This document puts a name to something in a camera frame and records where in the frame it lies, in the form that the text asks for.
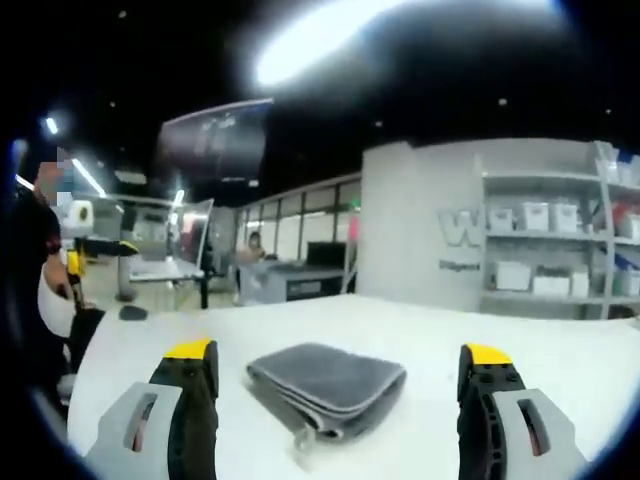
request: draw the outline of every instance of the gray gripper bracket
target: gray gripper bracket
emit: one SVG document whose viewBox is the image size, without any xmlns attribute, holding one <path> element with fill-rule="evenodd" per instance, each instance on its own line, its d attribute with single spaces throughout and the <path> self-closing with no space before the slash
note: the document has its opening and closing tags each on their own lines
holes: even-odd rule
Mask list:
<svg viewBox="0 0 640 480">
<path fill-rule="evenodd" d="M 586 461 L 573 423 L 540 390 L 495 392 L 506 442 L 507 480 L 567 480 Z"/>
<path fill-rule="evenodd" d="M 179 387 L 134 383 L 107 410 L 85 457 L 101 480 L 169 480 L 169 431 L 181 393 Z M 145 411 L 149 416 L 136 452 L 132 446 Z"/>
</svg>

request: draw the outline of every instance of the computer mouse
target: computer mouse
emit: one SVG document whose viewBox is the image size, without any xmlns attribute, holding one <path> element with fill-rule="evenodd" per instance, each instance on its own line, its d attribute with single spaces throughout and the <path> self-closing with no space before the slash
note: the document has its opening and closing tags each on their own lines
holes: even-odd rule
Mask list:
<svg viewBox="0 0 640 480">
<path fill-rule="evenodd" d="M 139 322 L 146 320 L 149 316 L 149 312 L 144 308 L 136 307 L 134 305 L 125 305 L 120 309 L 120 320 Z"/>
</svg>

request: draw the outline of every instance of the white table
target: white table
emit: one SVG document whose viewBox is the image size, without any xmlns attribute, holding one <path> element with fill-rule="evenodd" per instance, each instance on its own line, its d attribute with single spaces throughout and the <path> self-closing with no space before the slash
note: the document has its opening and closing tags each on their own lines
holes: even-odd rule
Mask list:
<svg viewBox="0 0 640 480">
<path fill-rule="evenodd" d="M 145 260 L 140 256 L 131 259 L 129 281 L 131 283 L 165 283 L 170 282 L 172 288 L 181 282 L 196 281 L 200 288 L 200 306 L 208 308 L 209 292 L 206 288 L 205 275 L 192 263 L 179 258 L 167 257 L 164 260 Z"/>
<path fill-rule="evenodd" d="M 491 345 L 513 359 L 576 426 L 592 460 L 616 432 L 640 381 L 640 332 L 624 320 L 545 321 L 400 305 L 355 295 L 280 305 L 167 313 L 146 322 L 107 314 L 78 372 L 68 434 L 86 454 L 98 420 L 135 381 L 148 381 L 178 342 L 219 342 L 219 478 L 307 479 L 292 459 L 292 434 L 248 392 L 244 368 L 260 355 L 316 341 L 402 363 L 407 383 L 372 434 L 345 446 L 318 445 L 311 476 L 409 480 L 458 478 L 456 388 L 460 346 Z"/>
</svg>

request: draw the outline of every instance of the black ceiling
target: black ceiling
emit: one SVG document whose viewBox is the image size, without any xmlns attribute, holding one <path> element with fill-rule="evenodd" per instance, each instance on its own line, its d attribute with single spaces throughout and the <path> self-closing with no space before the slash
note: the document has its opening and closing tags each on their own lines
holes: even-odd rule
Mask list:
<svg viewBox="0 0 640 480">
<path fill-rule="evenodd" d="M 65 145 L 153 176 L 162 122 L 272 96 L 261 188 L 215 192 L 230 204 L 355 171 L 363 148 L 397 138 L 598 138 L 640 151 L 637 12 L 563 2 L 560 27 L 529 5 L 543 0 L 416 2 L 260 91 L 257 54 L 320 2 L 127 3 L 16 7 L 5 33 L 14 136 L 39 135 L 37 120 L 53 112 Z"/>
</svg>

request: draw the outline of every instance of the gray towel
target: gray towel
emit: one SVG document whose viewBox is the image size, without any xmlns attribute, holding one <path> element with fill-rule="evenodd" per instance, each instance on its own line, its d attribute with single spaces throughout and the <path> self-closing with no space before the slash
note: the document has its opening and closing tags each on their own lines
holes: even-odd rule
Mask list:
<svg viewBox="0 0 640 480">
<path fill-rule="evenodd" d="M 348 440 L 375 428 L 406 378 L 396 363 L 306 343 L 253 361 L 249 375 L 293 407 L 318 435 Z"/>
</svg>

